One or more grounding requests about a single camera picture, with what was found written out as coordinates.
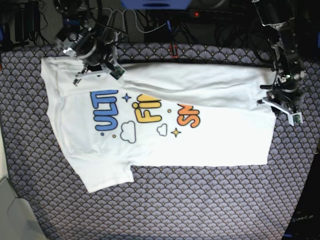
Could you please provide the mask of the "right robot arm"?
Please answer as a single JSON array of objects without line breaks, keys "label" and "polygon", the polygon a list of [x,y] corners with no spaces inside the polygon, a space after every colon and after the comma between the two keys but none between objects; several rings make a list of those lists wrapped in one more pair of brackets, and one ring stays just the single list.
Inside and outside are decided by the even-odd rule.
[{"label": "right robot arm", "polygon": [[117,64],[116,39],[109,35],[111,31],[102,20],[102,2],[97,2],[98,14],[93,16],[87,0],[55,0],[55,10],[62,17],[62,29],[56,34],[55,42],[63,54],[80,60],[83,69],[75,75],[76,86],[83,79],[109,74],[118,80],[124,70]]}]

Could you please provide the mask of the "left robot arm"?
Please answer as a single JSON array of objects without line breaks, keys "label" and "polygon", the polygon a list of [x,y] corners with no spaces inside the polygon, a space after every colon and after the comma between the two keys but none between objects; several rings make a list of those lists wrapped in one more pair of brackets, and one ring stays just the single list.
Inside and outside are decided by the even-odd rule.
[{"label": "left robot arm", "polygon": [[288,0],[253,0],[261,24],[276,31],[277,37],[270,39],[275,78],[270,85],[261,85],[267,97],[260,103],[273,104],[278,110],[298,113],[298,102],[303,96],[299,89],[305,77],[305,67],[298,54],[297,37],[294,32],[294,12]]}]

